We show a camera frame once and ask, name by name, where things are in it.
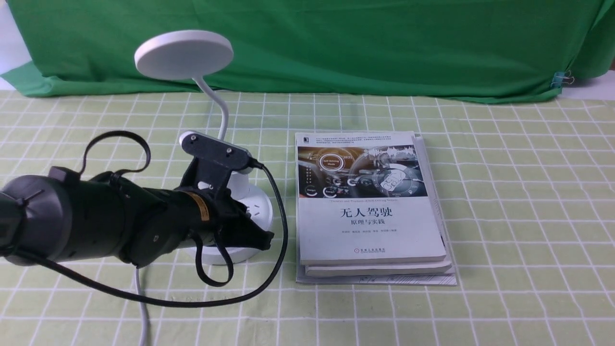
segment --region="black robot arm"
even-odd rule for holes
[[[141,169],[104,172],[82,180],[87,152],[109,137],[128,137],[146,152]],[[47,176],[24,175],[0,191],[0,255],[15,265],[42,265],[86,286],[129,300],[165,307],[211,307],[247,300],[263,291],[279,271],[288,245],[282,198],[269,170],[242,148],[192,133],[181,143],[193,156],[179,187],[139,187],[123,177],[141,172],[150,162],[149,146],[127,131],[111,131],[87,146],[79,172],[52,167]],[[270,277],[253,292],[212,302],[172,302],[120,291],[88,279],[59,262],[115,256],[137,268],[183,247],[197,247],[197,274],[209,285],[224,286],[232,278],[226,247],[268,250],[273,233],[254,223],[246,206],[231,198],[226,187],[232,172],[262,169],[274,190],[283,226],[282,251]],[[206,187],[200,188],[199,182]],[[204,273],[203,246],[216,246],[229,268],[228,280],[217,282]]]

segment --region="white desk lamp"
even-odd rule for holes
[[[182,30],[165,33],[145,41],[135,52],[135,65],[144,76],[167,81],[192,79],[222,110],[222,123],[218,139],[224,140],[228,127],[229,111],[222,100],[203,80],[203,76],[216,73],[227,67],[233,59],[231,43],[210,31]],[[180,135],[181,141],[195,131]],[[206,188],[201,182],[199,188]],[[228,183],[231,196],[248,207],[252,220],[263,230],[271,228],[273,208],[267,194],[250,184],[248,176],[233,172]],[[227,248],[234,263],[243,262],[259,253],[257,249],[242,247]],[[196,248],[188,251],[196,255]],[[215,247],[203,249],[203,263],[224,265],[224,259]]]

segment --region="checkered tablecloth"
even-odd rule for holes
[[[612,345],[615,330],[615,109],[599,101],[486,106],[425,97],[222,92],[227,140],[277,177],[291,225],[285,264],[269,289],[242,304],[150,307],[155,345]],[[26,99],[0,92],[0,182],[79,169],[86,143],[134,131],[153,151],[140,185],[173,188],[190,157],[177,138],[217,135],[216,105],[200,94]],[[296,131],[414,130],[425,138],[459,285],[310,286],[295,283]],[[109,139],[89,155],[86,177],[144,163],[140,147]],[[262,172],[251,180],[272,196]],[[186,251],[142,271],[146,293],[213,300],[259,286],[280,248],[236,266],[228,286],[205,287]],[[133,268],[106,258],[71,268],[134,290]],[[219,279],[225,268],[207,267]],[[39,267],[0,262],[3,345],[136,345],[138,305]]]

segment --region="black strap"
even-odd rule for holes
[[[105,132],[104,134],[96,136],[94,139],[90,141],[90,143],[87,144],[87,147],[85,148],[85,153],[83,154],[83,166],[81,167],[81,170],[79,171],[80,176],[85,172],[85,164],[87,162],[87,153],[90,151],[90,149],[92,149],[92,147],[96,143],[100,142],[101,140],[111,138],[111,137],[126,137],[128,139],[134,140],[136,143],[141,145],[141,147],[145,151],[145,156],[146,156],[145,166],[143,166],[143,168],[120,169],[119,171],[115,172],[114,174],[115,177],[120,177],[122,174],[130,173],[130,172],[140,173],[140,172],[143,172],[149,166],[149,162],[151,161],[151,151],[149,150],[149,145],[147,141],[143,139],[143,137],[139,136],[138,134],[134,132],[130,132],[130,131],[122,131],[122,130],[109,131],[109,132]]]
[[[197,233],[193,233],[191,238],[196,243],[196,257],[194,258],[194,261],[196,263],[196,273],[199,275],[199,278],[201,279],[201,281],[213,287],[222,287],[228,284],[232,279],[234,268],[232,265],[231,255],[229,255],[226,248],[222,245],[222,241],[220,239],[220,232],[219,231],[214,232],[213,241],[216,244],[218,251],[220,251],[222,258],[224,258],[224,262],[226,263],[226,268],[228,269],[229,275],[226,281],[215,281],[214,279],[207,276],[207,274],[205,274],[205,270],[203,270],[203,258],[202,258],[203,240],[200,238],[200,236]]]

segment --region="binder clip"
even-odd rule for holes
[[[570,85],[574,83],[574,76],[572,76],[572,73],[570,71],[566,71],[566,72],[556,72],[553,75],[553,79],[551,80],[551,89],[553,88],[561,88],[562,85],[566,84],[566,85]]]

